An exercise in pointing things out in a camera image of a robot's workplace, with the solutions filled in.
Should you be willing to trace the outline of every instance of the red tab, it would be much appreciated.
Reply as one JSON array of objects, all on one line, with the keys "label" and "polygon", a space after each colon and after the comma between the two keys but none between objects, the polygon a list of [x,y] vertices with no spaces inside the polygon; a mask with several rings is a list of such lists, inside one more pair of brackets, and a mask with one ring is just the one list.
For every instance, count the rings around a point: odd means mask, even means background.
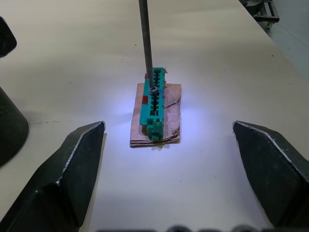
[{"label": "red tab", "polygon": [[143,98],[142,98],[142,100],[141,100],[141,103],[142,103],[142,104],[148,104],[148,96],[143,95]]}]

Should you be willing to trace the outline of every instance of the floor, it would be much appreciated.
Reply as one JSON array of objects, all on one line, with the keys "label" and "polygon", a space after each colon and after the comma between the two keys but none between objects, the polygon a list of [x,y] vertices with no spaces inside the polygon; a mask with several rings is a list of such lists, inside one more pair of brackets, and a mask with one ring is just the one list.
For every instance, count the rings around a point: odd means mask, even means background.
[{"label": "floor", "polygon": [[273,0],[280,21],[271,29],[259,23],[273,42],[309,80],[309,0]]}]

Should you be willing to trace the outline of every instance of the green plastic block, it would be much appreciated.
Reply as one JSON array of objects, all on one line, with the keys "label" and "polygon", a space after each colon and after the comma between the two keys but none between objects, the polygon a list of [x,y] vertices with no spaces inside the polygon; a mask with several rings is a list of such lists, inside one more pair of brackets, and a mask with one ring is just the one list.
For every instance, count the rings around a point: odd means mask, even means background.
[{"label": "green plastic block", "polygon": [[163,138],[164,133],[165,68],[154,68],[154,85],[158,88],[158,92],[151,95],[148,79],[145,78],[140,124],[146,126],[148,138],[157,141]]}]

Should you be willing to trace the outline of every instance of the metal rod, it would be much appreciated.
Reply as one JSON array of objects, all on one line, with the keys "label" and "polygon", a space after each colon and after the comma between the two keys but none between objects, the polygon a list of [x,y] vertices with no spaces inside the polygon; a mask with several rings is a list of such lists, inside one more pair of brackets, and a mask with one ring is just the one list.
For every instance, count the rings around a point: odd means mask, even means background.
[{"label": "metal rod", "polygon": [[156,92],[157,88],[154,86],[154,71],[153,71],[153,60],[151,55],[147,0],[139,0],[139,4],[140,4],[141,31],[143,34],[145,63],[146,63],[147,78],[149,82],[149,91],[151,93],[154,93]]}]

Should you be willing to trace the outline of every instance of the table surface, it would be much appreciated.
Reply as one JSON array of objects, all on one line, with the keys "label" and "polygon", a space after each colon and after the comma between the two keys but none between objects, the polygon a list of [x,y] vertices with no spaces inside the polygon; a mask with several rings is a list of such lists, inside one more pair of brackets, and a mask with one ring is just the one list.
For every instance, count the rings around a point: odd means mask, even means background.
[{"label": "table surface", "polygon": [[81,231],[269,226],[246,177],[234,120],[280,132],[307,159],[309,82],[238,0],[150,0],[155,67],[183,88],[180,144],[129,147],[144,54],[137,0],[4,0],[17,48],[0,85],[29,121],[0,168],[0,218],[77,127],[106,123]]}]

